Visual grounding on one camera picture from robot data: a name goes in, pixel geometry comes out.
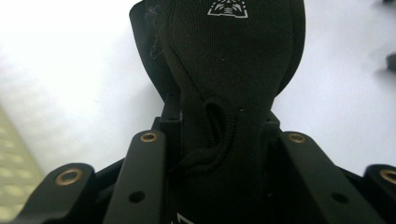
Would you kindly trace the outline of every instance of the yellow textured object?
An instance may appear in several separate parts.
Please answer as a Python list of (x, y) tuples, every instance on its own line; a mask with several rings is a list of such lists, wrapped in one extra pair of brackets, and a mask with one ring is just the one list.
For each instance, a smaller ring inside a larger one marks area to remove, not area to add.
[(12, 220), (44, 178), (0, 107), (0, 223)]

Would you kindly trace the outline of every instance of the white background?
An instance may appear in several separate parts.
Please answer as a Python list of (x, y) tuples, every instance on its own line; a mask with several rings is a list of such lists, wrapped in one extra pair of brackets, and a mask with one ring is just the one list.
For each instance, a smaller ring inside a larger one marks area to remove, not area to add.
[[(45, 174), (96, 170), (124, 157), (163, 102), (134, 43), (136, 3), (0, 0), (0, 105)], [(362, 175), (396, 166), (396, 4), (307, 0), (302, 63), (273, 111), (283, 131), (313, 137), (336, 165)]]

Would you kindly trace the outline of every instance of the brass insert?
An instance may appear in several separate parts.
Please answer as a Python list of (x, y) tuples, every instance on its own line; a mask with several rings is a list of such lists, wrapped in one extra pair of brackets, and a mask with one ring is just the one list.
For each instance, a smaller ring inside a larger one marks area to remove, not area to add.
[(382, 170), (379, 172), (382, 178), (388, 180), (390, 183), (396, 185), (396, 171), (393, 170)]
[(82, 177), (82, 171), (80, 169), (71, 168), (59, 174), (56, 177), (55, 182), (59, 186), (67, 186), (76, 183), (81, 177)]
[(289, 140), (295, 143), (304, 143), (306, 141), (305, 137), (298, 133), (289, 134)]
[(155, 133), (145, 133), (140, 137), (142, 142), (154, 142), (157, 140), (157, 134)]

